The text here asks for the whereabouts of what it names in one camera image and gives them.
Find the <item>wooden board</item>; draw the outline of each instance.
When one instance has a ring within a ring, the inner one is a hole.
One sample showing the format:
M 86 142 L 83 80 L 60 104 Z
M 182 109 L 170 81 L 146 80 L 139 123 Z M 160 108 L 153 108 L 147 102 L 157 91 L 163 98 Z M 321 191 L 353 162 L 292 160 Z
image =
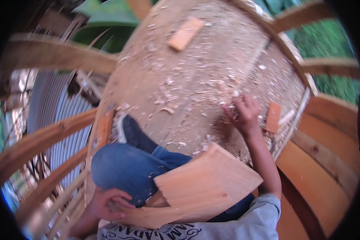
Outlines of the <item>wooden board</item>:
M 280 168 L 278 168 L 278 172 L 280 175 L 283 195 L 299 217 L 309 238 L 315 240 L 325 240 L 326 237 L 324 231 L 312 208 L 288 177 L 280 170 Z
M 12 36 L 0 59 L 0 70 L 12 71 L 22 68 L 47 70 L 73 70 L 111 73 L 116 67 L 116 58 L 106 52 L 88 49 L 60 38 L 42 35 L 15 34 Z
M 60 228 L 66 224 L 67 217 L 69 214 L 77 207 L 77 204 L 80 201 L 84 200 L 83 191 L 79 191 L 76 197 L 68 204 L 68 206 L 63 210 L 63 212 L 58 216 L 58 219 L 53 224 L 51 231 L 48 233 L 48 240 L 53 240 L 56 236 L 56 233 L 60 230 Z
M 310 240 L 291 204 L 281 195 L 281 215 L 276 231 L 280 240 Z
M 219 195 L 228 195 L 235 204 L 256 189 L 263 179 L 221 146 L 211 144 L 206 152 L 155 177 L 154 181 L 168 204 L 177 207 Z
M 122 223 L 159 228 L 170 222 L 206 222 L 250 194 L 263 179 L 222 147 L 211 144 L 207 152 L 154 181 L 170 207 L 123 209 L 127 218 Z
M 359 62 L 354 58 L 304 58 L 302 69 L 310 74 L 340 75 L 360 79 Z
M 268 108 L 267 123 L 264 130 L 272 133 L 277 133 L 279 129 L 280 113 L 281 106 L 271 102 Z
M 56 185 L 63 179 L 63 177 L 71 172 L 80 162 L 85 160 L 87 149 L 87 146 L 83 147 L 80 151 L 53 171 L 49 177 L 39 182 L 37 188 L 31 192 L 31 194 L 15 212 L 16 220 L 20 225 L 22 225 L 26 221 L 27 217 L 30 216 L 34 206 L 43 202 Z
M 110 130 L 112 128 L 114 110 L 109 110 L 99 120 L 99 130 L 97 132 L 97 149 L 104 147 L 109 142 Z
M 359 178 L 348 164 L 307 134 L 296 130 L 291 141 L 315 159 L 339 183 L 351 200 Z
M 327 147 L 360 176 L 359 145 L 351 137 L 339 129 L 305 113 L 301 117 L 298 130 L 305 132 L 316 142 Z
M 317 215 L 326 236 L 330 236 L 348 209 L 350 201 L 345 192 L 293 142 L 287 144 L 276 164 Z
M 175 35 L 169 40 L 168 45 L 178 51 L 182 51 L 192 41 L 193 37 L 204 26 L 197 18 L 191 18 L 185 22 Z
M 97 108 L 26 135 L 0 154 L 0 186 L 38 153 L 93 123 Z
M 276 15 L 272 22 L 272 28 L 276 32 L 281 32 L 306 23 L 333 17 L 335 17 L 334 13 L 322 0 L 315 0 L 301 6 L 290 7 Z
M 357 106 L 334 96 L 320 93 L 310 98 L 304 112 L 338 128 L 359 142 L 357 134 Z

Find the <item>wood chip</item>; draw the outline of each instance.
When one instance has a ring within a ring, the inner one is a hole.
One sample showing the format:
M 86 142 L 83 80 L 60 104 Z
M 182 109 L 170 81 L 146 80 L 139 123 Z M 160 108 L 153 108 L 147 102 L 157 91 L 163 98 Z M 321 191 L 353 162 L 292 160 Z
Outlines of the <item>wood chip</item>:
M 202 21 L 192 18 L 181 26 L 177 33 L 169 40 L 168 45 L 178 51 L 182 51 L 203 26 L 204 23 Z
M 268 115 L 267 115 L 267 123 L 265 125 L 264 130 L 272 133 L 277 133 L 277 130 L 279 129 L 279 118 L 281 113 L 281 106 L 271 102 L 271 105 L 268 109 Z
M 171 108 L 162 108 L 162 109 L 160 109 L 160 111 L 161 111 L 161 110 L 167 111 L 167 112 L 170 113 L 171 115 L 172 115 L 173 113 L 175 113 L 175 111 L 173 111 L 173 109 L 171 109 Z

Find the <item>jeans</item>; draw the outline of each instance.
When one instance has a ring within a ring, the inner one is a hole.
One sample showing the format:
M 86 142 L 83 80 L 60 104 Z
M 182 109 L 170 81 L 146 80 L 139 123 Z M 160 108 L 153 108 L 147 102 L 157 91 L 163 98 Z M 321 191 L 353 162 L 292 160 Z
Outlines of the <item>jeans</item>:
M 153 179 L 190 159 L 192 157 L 169 152 L 161 146 L 149 154 L 128 144 L 113 143 L 102 147 L 93 156 L 91 173 L 97 186 L 123 190 L 132 196 L 131 204 L 142 207 L 157 192 Z M 237 220 L 249 209 L 253 199 L 252 194 L 248 195 L 209 222 Z

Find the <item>black shoe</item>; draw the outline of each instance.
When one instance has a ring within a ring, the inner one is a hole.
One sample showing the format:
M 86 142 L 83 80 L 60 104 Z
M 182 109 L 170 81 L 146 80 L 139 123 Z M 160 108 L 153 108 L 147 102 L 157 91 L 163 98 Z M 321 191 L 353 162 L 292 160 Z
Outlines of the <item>black shoe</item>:
M 156 149 L 154 143 L 139 127 L 139 124 L 129 114 L 120 116 L 117 121 L 117 139 L 119 143 L 128 143 L 149 154 Z

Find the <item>small wood block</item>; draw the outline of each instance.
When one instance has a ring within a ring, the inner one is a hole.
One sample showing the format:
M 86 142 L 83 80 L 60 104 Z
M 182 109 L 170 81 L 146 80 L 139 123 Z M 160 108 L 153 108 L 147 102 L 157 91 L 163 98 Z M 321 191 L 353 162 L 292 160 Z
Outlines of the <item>small wood block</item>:
M 277 133 L 279 129 L 279 118 L 281 113 L 281 106 L 271 102 L 267 114 L 267 123 L 265 124 L 264 130 L 272 133 Z
M 110 131 L 112 128 L 112 121 L 114 117 L 114 110 L 109 110 L 99 119 L 99 130 L 97 131 L 97 149 L 108 144 Z
M 174 49 L 182 51 L 203 26 L 204 23 L 202 21 L 192 18 L 181 26 L 177 33 L 169 40 L 168 44 Z
M 158 190 L 150 199 L 145 203 L 146 207 L 169 207 L 167 200 L 164 198 L 163 193 Z

